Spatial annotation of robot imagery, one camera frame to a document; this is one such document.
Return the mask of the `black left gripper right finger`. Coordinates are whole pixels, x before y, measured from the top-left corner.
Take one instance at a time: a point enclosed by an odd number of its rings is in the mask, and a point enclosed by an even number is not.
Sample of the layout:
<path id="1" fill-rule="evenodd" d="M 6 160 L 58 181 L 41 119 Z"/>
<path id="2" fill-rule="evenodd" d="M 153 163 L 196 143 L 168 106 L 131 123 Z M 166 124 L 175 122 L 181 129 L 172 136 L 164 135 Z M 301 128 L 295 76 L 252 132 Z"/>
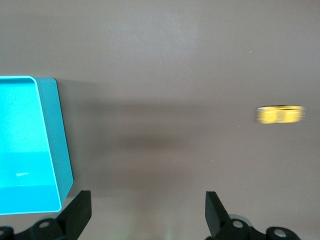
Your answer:
<path id="1" fill-rule="evenodd" d="M 269 227 L 265 233 L 256 230 L 248 219 L 230 215 L 215 191 L 205 194 L 205 220 L 210 232 L 208 240 L 298 240 L 293 231 L 279 226 Z"/>

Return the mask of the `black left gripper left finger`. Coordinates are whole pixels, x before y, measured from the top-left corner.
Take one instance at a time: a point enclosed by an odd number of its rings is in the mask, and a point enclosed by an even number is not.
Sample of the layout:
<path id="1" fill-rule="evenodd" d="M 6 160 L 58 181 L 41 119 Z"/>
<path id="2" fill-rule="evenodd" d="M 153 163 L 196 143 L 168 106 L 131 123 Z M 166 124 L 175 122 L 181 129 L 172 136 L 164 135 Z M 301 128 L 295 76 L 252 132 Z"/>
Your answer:
<path id="1" fill-rule="evenodd" d="M 92 217 L 91 191 L 82 190 L 56 217 L 42 219 L 15 233 L 10 226 L 0 227 L 2 240 L 77 240 Z"/>

